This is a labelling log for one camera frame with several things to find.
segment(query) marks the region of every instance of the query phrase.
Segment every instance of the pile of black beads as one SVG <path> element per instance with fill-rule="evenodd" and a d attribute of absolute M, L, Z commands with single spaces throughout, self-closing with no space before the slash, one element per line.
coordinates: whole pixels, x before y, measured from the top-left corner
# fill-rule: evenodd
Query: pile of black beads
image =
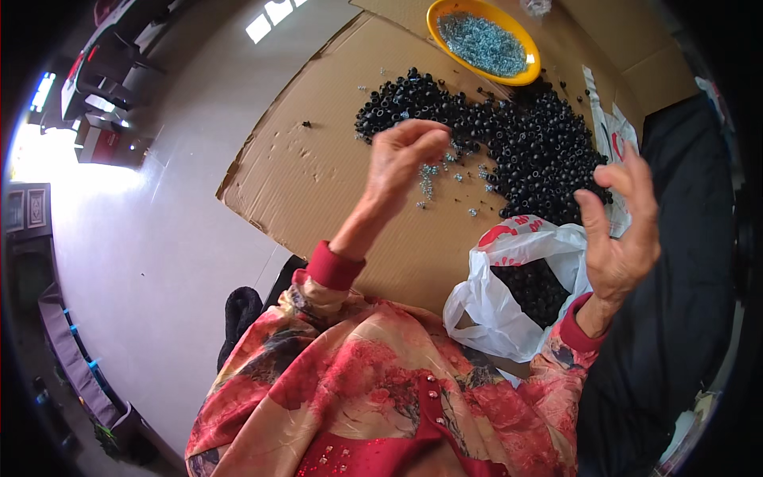
<path fill-rule="evenodd" d="M 491 266 L 490 270 L 511 290 L 522 311 L 545 328 L 554 324 L 567 297 L 546 259 L 522 266 Z"/>
<path fill-rule="evenodd" d="M 459 159 L 484 144 L 497 163 L 484 178 L 507 200 L 501 218 L 534 214 L 557 225 L 580 224 L 572 197 L 577 189 L 590 189 L 612 203 L 611 193 L 593 180 L 594 168 L 607 158 L 593 148 L 583 115 L 575 116 L 551 83 L 538 78 L 515 88 L 509 101 L 495 101 L 493 93 L 479 88 L 483 102 L 470 102 L 464 92 L 451 95 L 440 88 L 444 85 L 410 68 L 407 78 L 371 92 L 356 115 L 356 131 L 370 144 L 374 134 L 406 118 L 430 119 L 451 128 Z"/>

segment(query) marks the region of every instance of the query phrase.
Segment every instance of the person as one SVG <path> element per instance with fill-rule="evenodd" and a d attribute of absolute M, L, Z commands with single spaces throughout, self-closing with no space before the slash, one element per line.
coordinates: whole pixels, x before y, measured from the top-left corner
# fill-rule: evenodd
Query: person
<path fill-rule="evenodd" d="M 451 340 L 435 314 L 350 291 L 420 165 L 440 160 L 449 140 L 446 126 L 420 120 L 375 136 L 352 214 L 215 379 L 188 440 L 189 475 L 576 473 L 588 369 L 613 315 L 660 254 L 649 166 L 627 147 L 624 166 L 594 171 L 628 204 L 633 222 L 621 240 L 610 239 L 598 197 L 576 191 L 593 292 L 554 325 L 515 389 L 485 355 Z"/>

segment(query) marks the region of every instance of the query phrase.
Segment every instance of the red cuff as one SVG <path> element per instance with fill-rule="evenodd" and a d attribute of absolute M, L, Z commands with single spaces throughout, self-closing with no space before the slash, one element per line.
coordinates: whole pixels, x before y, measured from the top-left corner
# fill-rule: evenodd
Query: red cuff
<path fill-rule="evenodd" d="M 329 250 L 328 240 L 321 240 L 313 250 L 313 256 L 307 265 L 307 274 L 315 282 L 331 290 L 345 291 L 353 286 L 355 278 L 365 266 L 362 262 L 353 262 Z"/>
<path fill-rule="evenodd" d="M 593 295 L 592 292 L 580 295 L 572 302 L 570 308 L 567 310 L 567 314 L 562 319 L 562 323 L 559 325 L 559 337 L 562 341 L 575 351 L 581 353 L 589 353 L 591 351 L 598 351 L 601 344 L 604 342 L 604 338 L 607 337 L 607 332 L 598 338 L 589 337 L 578 326 L 578 322 L 575 320 L 575 315 L 580 311 L 586 301 Z"/>

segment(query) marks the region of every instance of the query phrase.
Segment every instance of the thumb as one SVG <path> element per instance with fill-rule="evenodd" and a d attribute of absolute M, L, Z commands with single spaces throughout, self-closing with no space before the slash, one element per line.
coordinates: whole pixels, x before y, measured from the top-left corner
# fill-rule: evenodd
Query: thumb
<path fill-rule="evenodd" d="M 450 134 L 441 129 L 432 129 L 422 134 L 415 143 L 404 149 L 407 162 L 421 164 L 431 157 L 440 157 L 450 143 Z"/>
<path fill-rule="evenodd" d="M 591 191 L 575 191 L 575 200 L 580 205 L 580 216 L 588 235 L 589 248 L 605 247 L 610 239 L 610 222 L 604 213 L 604 204 Z"/>

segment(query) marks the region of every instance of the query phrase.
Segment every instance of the sleeve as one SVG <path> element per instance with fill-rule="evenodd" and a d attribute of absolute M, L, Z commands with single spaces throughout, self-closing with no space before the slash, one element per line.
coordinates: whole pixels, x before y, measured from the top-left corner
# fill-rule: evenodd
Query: sleeve
<path fill-rule="evenodd" d="M 185 449 L 188 474 L 210 475 L 279 376 L 321 333 L 358 312 L 349 291 L 365 262 L 332 253 L 320 242 L 306 269 L 241 337 L 212 384 Z"/>
<path fill-rule="evenodd" d="M 607 335 L 591 339 L 575 321 L 591 295 L 587 293 L 572 302 L 565 317 L 552 328 L 541 352 L 530 362 L 530 376 L 517 388 L 549 430 L 558 431 L 568 441 L 572 456 L 577 454 L 575 425 L 583 383 Z"/>

